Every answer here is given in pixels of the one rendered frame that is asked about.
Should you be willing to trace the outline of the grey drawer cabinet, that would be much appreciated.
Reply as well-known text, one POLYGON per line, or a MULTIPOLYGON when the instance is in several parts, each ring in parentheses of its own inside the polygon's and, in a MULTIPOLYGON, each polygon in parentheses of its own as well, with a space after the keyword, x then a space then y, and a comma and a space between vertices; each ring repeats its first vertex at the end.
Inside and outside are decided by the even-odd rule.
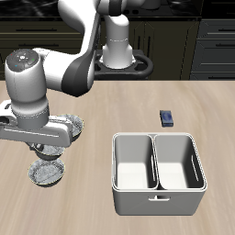
POLYGON ((203 19, 190 80, 235 81, 235 19, 203 19))

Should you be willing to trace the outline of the medium grey speckled bowl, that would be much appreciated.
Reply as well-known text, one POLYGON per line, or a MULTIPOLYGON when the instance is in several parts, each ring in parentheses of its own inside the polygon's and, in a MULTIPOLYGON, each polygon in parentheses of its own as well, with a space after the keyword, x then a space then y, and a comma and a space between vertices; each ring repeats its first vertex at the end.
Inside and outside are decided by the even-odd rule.
POLYGON ((53 161, 38 159, 28 168, 28 178, 38 186, 49 187, 56 185, 65 173, 65 164, 58 158, 53 161))

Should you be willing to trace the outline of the small dark blue box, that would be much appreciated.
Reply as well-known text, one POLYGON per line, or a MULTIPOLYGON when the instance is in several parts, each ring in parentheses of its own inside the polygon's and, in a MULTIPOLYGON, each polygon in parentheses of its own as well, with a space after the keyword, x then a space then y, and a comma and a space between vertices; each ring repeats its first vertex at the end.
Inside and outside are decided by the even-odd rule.
POLYGON ((163 127, 172 127, 173 126, 173 117, 172 113, 167 110, 160 111, 160 118, 163 127))

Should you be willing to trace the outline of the white two-bin basket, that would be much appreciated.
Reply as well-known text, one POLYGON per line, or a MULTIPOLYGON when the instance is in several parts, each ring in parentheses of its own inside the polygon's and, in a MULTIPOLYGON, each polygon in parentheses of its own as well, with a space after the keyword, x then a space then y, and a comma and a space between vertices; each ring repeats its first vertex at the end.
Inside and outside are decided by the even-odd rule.
POLYGON ((188 133, 117 133, 111 184, 120 216, 191 216, 207 190, 188 133))

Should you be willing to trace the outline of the black kitchen countertop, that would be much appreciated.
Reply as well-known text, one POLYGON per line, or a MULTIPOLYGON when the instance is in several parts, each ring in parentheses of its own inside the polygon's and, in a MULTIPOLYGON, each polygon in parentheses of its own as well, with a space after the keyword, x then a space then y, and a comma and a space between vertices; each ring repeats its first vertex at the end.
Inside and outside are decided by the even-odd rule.
MULTIPOLYGON (((235 18, 235 0, 161 0, 159 9, 128 6, 128 17, 235 18)), ((58 0, 0 0, 0 18, 59 19, 58 0)))

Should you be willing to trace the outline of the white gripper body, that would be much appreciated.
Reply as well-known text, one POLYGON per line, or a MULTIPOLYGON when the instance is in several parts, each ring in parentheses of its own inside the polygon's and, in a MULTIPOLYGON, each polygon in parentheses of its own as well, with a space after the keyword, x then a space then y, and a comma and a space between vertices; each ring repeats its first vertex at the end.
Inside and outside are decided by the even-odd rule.
POLYGON ((50 116, 49 122, 41 129, 24 130, 0 123, 0 139, 69 147, 73 140, 72 126, 68 118, 56 116, 50 116))

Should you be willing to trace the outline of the dark kitchen cupboards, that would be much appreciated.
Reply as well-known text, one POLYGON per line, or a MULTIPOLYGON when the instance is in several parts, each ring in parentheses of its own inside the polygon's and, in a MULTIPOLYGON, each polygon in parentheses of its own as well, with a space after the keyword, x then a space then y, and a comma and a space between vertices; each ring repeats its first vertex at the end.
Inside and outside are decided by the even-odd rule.
MULTIPOLYGON (((154 65, 151 80, 187 80, 199 22, 189 17, 131 18, 129 44, 154 65)), ((83 35, 59 18, 0 18, 0 80, 6 56, 19 48, 44 48, 78 53, 83 35)))

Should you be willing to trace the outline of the large grey speckled bowl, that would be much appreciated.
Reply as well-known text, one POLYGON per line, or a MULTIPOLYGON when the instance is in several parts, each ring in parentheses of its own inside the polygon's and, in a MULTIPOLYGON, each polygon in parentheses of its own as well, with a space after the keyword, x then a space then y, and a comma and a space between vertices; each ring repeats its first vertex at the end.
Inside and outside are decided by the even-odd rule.
POLYGON ((76 141, 84 129, 84 121, 71 114, 58 115, 58 118, 62 121, 62 128, 66 131, 70 141, 76 141))

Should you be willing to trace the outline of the small grey speckled bowl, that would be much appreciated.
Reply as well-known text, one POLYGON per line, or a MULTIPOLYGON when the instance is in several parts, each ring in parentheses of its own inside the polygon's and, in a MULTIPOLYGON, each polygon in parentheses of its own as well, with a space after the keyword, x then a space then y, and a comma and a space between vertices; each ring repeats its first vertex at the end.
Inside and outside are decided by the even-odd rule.
POLYGON ((33 150, 38 157, 45 161, 53 161, 58 159, 65 151, 64 147, 51 146, 46 144, 40 144, 38 150, 33 150))

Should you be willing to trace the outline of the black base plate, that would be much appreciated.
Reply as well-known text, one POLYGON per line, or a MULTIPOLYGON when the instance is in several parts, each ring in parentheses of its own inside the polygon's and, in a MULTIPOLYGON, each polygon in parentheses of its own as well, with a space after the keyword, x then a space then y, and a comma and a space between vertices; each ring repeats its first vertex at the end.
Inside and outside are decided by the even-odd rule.
POLYGON ((146 80, 153 71, 152 61, 146 57, 142 50, 134 50, 135 61, 124 69, 107 68, 101 61, 103 52, 96 51, 95 79, 100 81, 134 81, 146 80))

